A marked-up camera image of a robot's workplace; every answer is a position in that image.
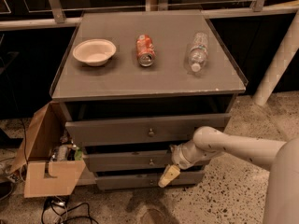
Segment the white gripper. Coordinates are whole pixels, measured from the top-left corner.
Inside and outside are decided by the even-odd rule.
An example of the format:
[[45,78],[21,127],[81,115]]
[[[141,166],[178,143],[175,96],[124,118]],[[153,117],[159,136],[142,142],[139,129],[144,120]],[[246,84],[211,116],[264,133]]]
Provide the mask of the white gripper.
[[187,170],[193,167],[200,158],[200,150],[194,142],[170,145],[169,147],[172,152],[171,160],[174,164],[165,167],[158,182],[160,188],[165,188],[176,179],[180,175],[180,169]]

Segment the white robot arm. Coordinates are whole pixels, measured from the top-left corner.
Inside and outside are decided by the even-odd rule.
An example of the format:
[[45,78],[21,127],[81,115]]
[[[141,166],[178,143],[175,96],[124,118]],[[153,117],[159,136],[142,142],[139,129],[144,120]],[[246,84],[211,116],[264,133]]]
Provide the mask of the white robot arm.
[[172,162],[158,185],[166,187],[182,170],[222,152],[269,172],[263,224],[299,224],[299,138],[284,142],[235,136],[203,126],[190,141],[172,148]]

